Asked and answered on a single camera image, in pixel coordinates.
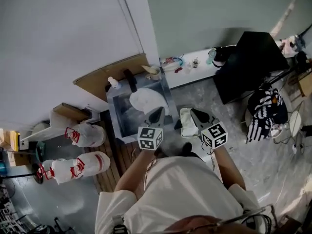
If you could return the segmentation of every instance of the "cable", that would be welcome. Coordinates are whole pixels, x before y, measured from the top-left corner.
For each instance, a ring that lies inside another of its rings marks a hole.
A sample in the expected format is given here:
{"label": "cable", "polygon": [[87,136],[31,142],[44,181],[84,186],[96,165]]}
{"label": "cable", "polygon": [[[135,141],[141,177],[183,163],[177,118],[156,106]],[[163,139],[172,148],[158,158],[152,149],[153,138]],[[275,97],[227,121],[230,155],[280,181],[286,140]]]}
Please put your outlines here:
{"label": "cable", "polygon": [[13,186],[14,186],[14,191],[13,191],[12,196],[10,196],[8,199],[11,199],[11,198],[15,195],[15,191],[16,191],[15,184],[12,182],[12,180],[10,180],[10,181],[11,181],[11,183],[12,183]]}
{"label": "cable", "polygon": [[298,116],[300,115],[299,111],[300,111],[301,105],[302,105],[303,103],[304,103],[304,101],[300,102],[299,105],[298,105],[298,106],[294,109],[294,111],[292,112],[292,115],[293,115],[294,112],[297,112],[297,115],[296,115],[296,119],[294,120],[293,128],[292,128],[292,130],[290,130],[290,131],[291,131],[291,135],[290,135],[289,137],[287,137],[287,138],[285,138],[285,139],[279,141],[279,142],[276,142],[275,139],[273,139],[274,144],[282,143],[282,144],[287,145],[288,142],[290,141],[290,139],[293,139],[294,142],[295,142],[295,146],[296,146],[296,144],[297,144],[297,139],[298,139],[298,135],[297,135],[296,139],[294,139],[294,137],[293,137],[293,131],[294,131],[294,128],[295,128],[295,126],[296,126]]}
{"label": "cable", "polygon": [[157,157],[154,158],[154,159],[152,160],[152,162],[150,163],[150,166],[147,167],[147,169],[146,169],[145,178],[144,178],[144,185],[146,185],[146,180],[147,180],[147,174],[148,174],[148,172],[151,170],[151,168],[152,168],[153,166],[155,166],[156,163],[157,163]]}
{"label": "cable", "polygon": [[255,222],[255,219],[254,217],[255,216],[258,216],[258,217],[261,217],[263,218],[264,220],[264,224],[265,224],[265,234],[270,234],[271,233],[271,229],[272,229],[272,220],[269,216],[267,215],[264,215],[264,214],[256,214],[256,215],[252,215],[252,216],[249,216],[248,218],[244,219],[244,221],[241,222],[241,224],[245,223],[247,220],[253,218],[254,222]]}
{"label": "cable", "polygon": [[134,148],[133,150],[132,150],[132,152],[131,152],[131,161],[132,161],[132,163],[134,162],[134,157],[133,157],[133,154],[135,154],[135,151],[136,151],[136,149],[139,149],[138,147],[136,147],[136,148]]}
{"label": "cable", "polygon": [[[205,150],[204,150],[204,148],[203,148],[203,145],[204,145],[205,143],[203,142],[202,144],[201,144],[201,149],[204,151],[204,152],[206,152]],[[215,162],[214,162],[214,159],[213,159],[213,157],[212,157],[212,154],[214,153],[215,151],[212,149],[212,148],[210,148],[210,153],[208,153],[208,152],[206,152],[207,154],[209,154],[210,155],[210,158],[211,158],[211,161],[212,161],[212,164],[213,164],[213,171],[215,170]]]}
{"label": "cable", "polygon": [[303,139],[305,138],[304,137],[304,135],[303,134],[301,134],[301,133],[298,133],[298,135],[301,135],[301,140],[300,140],[300,152],[301,152],[301,154],[304,154],[304,152],[305,152],[305,149],[307,148],[307,147],[311,147],[312,145],[309,145],[309,146],[306,146],[304,143],[302,143],[303,141]]}

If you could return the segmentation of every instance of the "black and white cube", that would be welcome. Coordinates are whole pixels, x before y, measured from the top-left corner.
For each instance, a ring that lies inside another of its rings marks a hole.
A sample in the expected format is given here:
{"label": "black and white cube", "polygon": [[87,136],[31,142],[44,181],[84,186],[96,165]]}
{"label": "black and white cube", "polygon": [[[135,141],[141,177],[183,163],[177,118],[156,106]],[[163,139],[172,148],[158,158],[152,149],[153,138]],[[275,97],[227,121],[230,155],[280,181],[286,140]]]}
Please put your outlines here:
{"label": "black and white cube", "polygon": [[201,131],[202,141],[211,148],[217,148],[228,142],[228,132],[223,122],[218,122]]}
{"label": "black and white cube", "polygon": [[141,149],[155,151],[163,141],[162,128],[139,127],[137,141]]}

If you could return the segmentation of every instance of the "brown cardboard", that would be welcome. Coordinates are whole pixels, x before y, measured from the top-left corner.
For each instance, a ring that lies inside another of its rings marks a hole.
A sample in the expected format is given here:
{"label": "brown cardboard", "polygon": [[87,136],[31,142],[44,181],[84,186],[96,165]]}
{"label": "brown cardboard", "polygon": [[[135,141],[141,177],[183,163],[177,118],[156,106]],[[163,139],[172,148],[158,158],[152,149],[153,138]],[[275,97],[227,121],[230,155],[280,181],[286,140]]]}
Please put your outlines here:
{"label": "brown cardboard", "polygon": [[12,150],[10,141],[10,131],[0,128],[0,147],[5,150]]}
{"label": "brown cardboard", "polygon": [[19,154],[18,152],[8,153],[10,166],[24,166],[30,164],[30,156]]}
{"label": "brown cardboard", "polygon": [[302,96],[310,96],[312,94],[312,74],[305,76],[299,81],[299,88]]}
{"label": "brown cardboard", "polygon": [[61,103],[57,107],[53,109],[54,112],[58,113],[59,115],[63,115],[67,118],[74,119],[76,121],[83,121],[89,117],[89,114],[83,112],[82,110],[68,105],[66,103]]}
{"label": "brown cardboard", "polygon": [[109,84],[107,78],[111,76],[116,80],[125,79],[123,71],[126,69],[129,69],[134,75],[142,73],[144,69],[141,65],[149,65],[145,54],[129,57],[99,68],[74,80],[73,83],[103,101],[107,101],[105,92],[105,87]]}

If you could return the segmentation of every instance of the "white wall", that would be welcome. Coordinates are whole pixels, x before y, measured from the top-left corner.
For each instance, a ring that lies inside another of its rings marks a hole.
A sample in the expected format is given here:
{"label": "white wall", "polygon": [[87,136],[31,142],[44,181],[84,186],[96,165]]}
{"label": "white wall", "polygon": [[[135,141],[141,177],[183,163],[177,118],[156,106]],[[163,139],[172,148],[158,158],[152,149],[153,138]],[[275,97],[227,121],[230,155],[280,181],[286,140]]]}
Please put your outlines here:
{"label": "white wall", "polygon": [[142,52],[118,0],[0,0],[0,128],[29,129],[66,102],[107,104],[72,84]]}
{"label": "white wall", "polygon": [[155,32],[147,0],[125,0],[148,62],[159,65]]}
{"label": "white wall", "polygon": [[[148,4],[158,53],[169,57],[236,44],[244,31],[270,32],[291,1],[148,0]],[[276,39],[305,30],[312,23],[311,10],[312,0],[297,0]]]}

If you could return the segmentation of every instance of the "marble floor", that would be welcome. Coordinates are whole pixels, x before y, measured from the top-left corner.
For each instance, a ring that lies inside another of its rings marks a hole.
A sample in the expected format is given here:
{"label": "marble floor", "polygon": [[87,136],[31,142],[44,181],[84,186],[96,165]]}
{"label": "marble floor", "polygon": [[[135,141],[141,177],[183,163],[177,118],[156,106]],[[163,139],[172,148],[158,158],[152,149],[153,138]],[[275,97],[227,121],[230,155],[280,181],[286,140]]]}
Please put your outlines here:
{"label": "marble floor", "polygon": [[[288,85],[280,80],[273,87],[281,89],[280,93],[292,112],[302,99],[291,103],[286,92]],[[172,90],[172,95],[180,108],[196,107],[210,110],[224,122],[228,132],[229,141],[225,145],[231,157],[242,173],[248,190],[253,190],[260,205],[273,204],[277,215],[281,217],[288,214],[295,219],[302,220],[305,206],[312,199],[312,137],[302,138],[306,146],[304,153],[294,153],[290,140],[287,145],[274,144],[272,139],[256,141],[246,144],[247,127],[244,123],[245,110],[248,97],[227,105],[223,105],[213,79],[202,80],[190,85]],[[312,124],[312,99],[305,98],[300,108],[302,124]],[[210,155],[201,149],[198,138],[182,138],[180,130],[166,136],[162,148],[168,155],[191,142],[193,152],[197,153],[208,166],[212,167]]]}
{"label": "marble floor", "polygon": [[[45,141],[44,159],[71,159],[84,153],[83,148],[59,136]],[[28,173],[25,166],[20,166]],[[98,192],[92,177],[74,179],[58,185],[56,180],[37,184],[32,177],[5,180],[12,203],[21,217],[27,215],[30,223],[54,226],[58,217],[63,230],[73,227],[68,234],[94,233],[98,207]]]}

